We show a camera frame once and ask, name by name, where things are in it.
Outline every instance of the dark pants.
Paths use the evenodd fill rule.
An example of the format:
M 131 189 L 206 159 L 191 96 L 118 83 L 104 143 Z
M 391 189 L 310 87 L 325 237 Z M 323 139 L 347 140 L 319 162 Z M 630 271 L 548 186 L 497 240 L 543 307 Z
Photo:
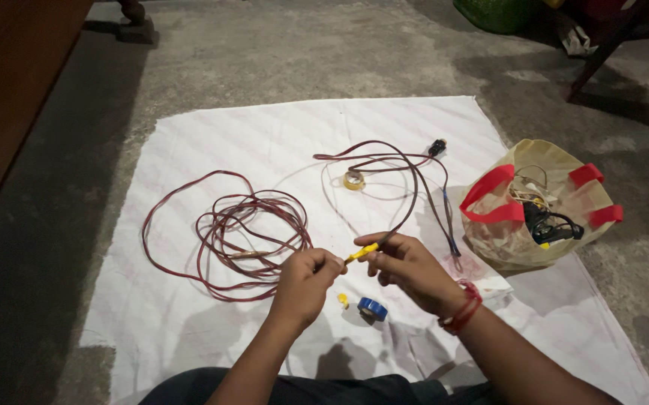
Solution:
M 140 405 L 203 405 L 229 369 L 203 367 L 177 374 L 162 382 Z M 438 381 L 408 382 L 397 374 L 367 380 L 312 380 L 280 375 L 270 395 L 270 405 L 295 404 L 503 404 L 491 385 L 475 385 L 448 395 Z

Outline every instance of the white cloth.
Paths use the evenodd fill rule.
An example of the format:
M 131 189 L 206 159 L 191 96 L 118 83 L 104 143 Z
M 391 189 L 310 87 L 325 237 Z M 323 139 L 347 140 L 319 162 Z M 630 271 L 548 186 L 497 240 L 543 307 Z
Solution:
M 352 244 L 357 234 L 385 231 L 399 222 L 412 179 L 405 171 L 375 174 L 364 190 L 353 192 L 340 180 L 347 163 L 327 165 L 311 156 L 338 153 L 369 139 L 420 153 L 436 138 L 447 140 L 441 159 L 450 172 L 448 192 L 454 201 L 459 198 L 455 188 L 470 184 L 506 152 L 473 97 L 320 100 L 200 110 L 159 120 L 142 147 L 80 340 L 82 346 L 115 347 L 112 402 L 134 404 L 158 382 L 187 369 L 231 366 L 271 303 L 222 303 L 203 285 L 168 275 L 147 261 L 140 227 L 170 190 L 215 169 L 237 171 L 255 189 L 280 189 L 299 198 L 314 245 L 346 257 L 357 250 Z M 367 146 L 365 151 L 387 149 Z M 443 217 L 437 188 L 444 174 L 434 164 L 423 173 Z M 149 235 L 154 257 L 169 268 L 193 272 L 194 220 L 215 198 L 244 190 L 241 181 L 217 176 L 176 195 L 154 217 Z M 419 195 L 401 232 L 420 238 L 445 260 L 449 248 L 425 202 Z M 459 247 L 471 254 L 461 241 L 461 222 L 454 225 Z M 266 214 L 251 226 L 265 234 L 291 234 Z M 245 243 L 239 234 L 232 238 Z M 265 242 L 252 243 L 257 250 L 267 248 Z M 209 276 L 220 285 L 244 279 L 216 260 Z M 574 375 L 626 404 L 649 404 L 649 377 L 575 254 L 508 281 L 514 293 L 501 301 L 499 316 Z M 342 310 L 339 293 L 354 304 L 361 297 L 377 300 L 389 315 L 370 326 L 356 305 Z M 368 278 L 365 264 L 352 264 L 329 289 L 322 314 L 295 342 L 281 373 L 312 378 L 399 373 L 418 381 L 439 377 L 455 365 L 471 365 L 470 360 L 433 316 L 396 287 L 382 288 Z M 456 385 L 461 378 L 453 381 Z

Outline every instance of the gray floor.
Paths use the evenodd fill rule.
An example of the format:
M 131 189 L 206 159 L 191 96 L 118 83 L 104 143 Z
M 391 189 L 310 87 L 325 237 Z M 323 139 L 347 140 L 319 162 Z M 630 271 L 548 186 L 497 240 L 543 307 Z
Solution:
M 476 95 L 505 141 L 543 138 L 606 175 L 626 219 L 580 255 L 649 370 L 649 40 L 576 104 L 553 38 L 487 34 L 450 0 L 150 1 L 156 47 L 98 3 L 0 192 L 0 403 L 103 404 L 112 348 L 76 347 L 158 118 L 302 99 Z

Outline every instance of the tape roll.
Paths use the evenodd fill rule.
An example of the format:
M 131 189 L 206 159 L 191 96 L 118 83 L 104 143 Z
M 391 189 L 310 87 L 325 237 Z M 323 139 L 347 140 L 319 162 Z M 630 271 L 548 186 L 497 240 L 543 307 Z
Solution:
M 384 321 L 384 318 L 387 317 L 387 308 L 384 308 L 380 303 L 371 298 L 362 298 L 357 308 L 363 314 L 378 321 Z
M 360 189 L 365 185 L 365 177 L 359 171 L 347 171 L 342 176 L 342 183 L 348 189 Z

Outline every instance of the hand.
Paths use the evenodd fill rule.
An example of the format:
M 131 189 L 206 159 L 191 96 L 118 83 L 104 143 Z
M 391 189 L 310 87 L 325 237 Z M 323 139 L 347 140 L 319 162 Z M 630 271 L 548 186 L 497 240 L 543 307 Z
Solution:
M 373 244 L 386 234 L 360 236 L 355 245 Z M 371 252 L 358 260 L 369 263 L 370 277 L 379 271 L 379 283 L 383 286 L 398 285 L 419 308 L 441 318 L 451 317 L 466 303 L 464 290 L 419 239 L 394 234 L 381 249 L 382 252 Z
M 345 261 L 325 249 L 293 253 L 282 263 L 277 294 L 267 320 L 283 322 L 301 334 L 321 312 L 334 279 L 346 272 Z

